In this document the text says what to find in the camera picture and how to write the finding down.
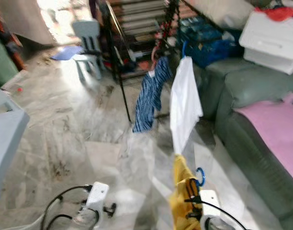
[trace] yellow cloth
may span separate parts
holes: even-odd
[[[174,230],[200,230],[199,222],[196,218],[186,218],[186,215],[192,212],[192,203],[185,202],[189,199],[187,187],[190,179],[196,179],[186,165],[183,156],[176,155],[174,161],[174,183],[176,189],[169,198],[174,219]],[[196,186],[193,186],[194,194],[198,194]]]

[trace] white plastic chair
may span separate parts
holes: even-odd
[[[72,24],[73,30],[77,37],[81,39],[82,47],[86,53],[92,53],[92,51],[100,51],[97,37],[99,36],[99,23],[93,19],[90,21],[76,21]],[[96,78],[99,80],[102,78],[100,69],[97,65],[97,56],[92,54],[75,55],[73,59],[76,62],[79,79],[84,80],[84,76],[79,65],[79,62],[84,62],[88,72],[91,72],[89,62],[91,62],[95,68]],[[103,60],[98,58],[102,69],[105,69]]]

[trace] red cloth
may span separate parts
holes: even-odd
[[[284,21],[288,18],[293,17],[293,8],[291,7],[280,7],[276,9],[265,9],[262,10],[258,7],[255,8],[257,12],[264,12],[267,16],[277,22]]]

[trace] blue striped cloth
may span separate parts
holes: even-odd
[[[161,110],[161,91],[164,82],[172,76],[167,57],[161,57],[155,66],[155,75],[147,73],[136,104],[136,122],[133,132],[145,132],[152,128],[154,109]]]

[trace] pink towel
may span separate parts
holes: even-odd
[[[293,93],[283,102],[262,101],[235,109],[253,124],[271,152],[293,177]]]

